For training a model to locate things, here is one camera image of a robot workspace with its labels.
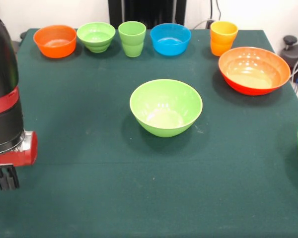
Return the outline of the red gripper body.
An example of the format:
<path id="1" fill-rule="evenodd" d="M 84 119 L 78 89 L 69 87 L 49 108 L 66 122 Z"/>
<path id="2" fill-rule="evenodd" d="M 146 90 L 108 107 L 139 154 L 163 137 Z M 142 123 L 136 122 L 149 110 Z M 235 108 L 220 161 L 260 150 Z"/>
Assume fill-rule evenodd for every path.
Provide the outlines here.
<path id="1" fill-rule="evenodd" d="M 0 152 L 0 166 L 33 165 L 37 158 L 37 148 L 37 134 L 34 131 L 24 131 L 15 146 Z"/>

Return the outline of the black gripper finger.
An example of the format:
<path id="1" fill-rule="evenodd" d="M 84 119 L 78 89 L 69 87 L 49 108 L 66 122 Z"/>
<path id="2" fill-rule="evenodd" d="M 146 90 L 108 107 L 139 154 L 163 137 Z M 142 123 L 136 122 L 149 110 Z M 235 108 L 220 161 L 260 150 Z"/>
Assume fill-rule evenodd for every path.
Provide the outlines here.
<path id="1" fill-rule="evenodd" d="M 19 180 L 18 180 L 17 171 L 15 167 L 11 165 L 7 167 L 6 170 L 8 172 L 7 183 L 8 183 L 9 189 L 15 190 L 19 188 Z"/>
<path id="2" fill-rule="evenodd" d="M 7 175 L 2 171 L 0 167 L 0 189 L 1 190 L 10 190 L 9 180 Z"/>

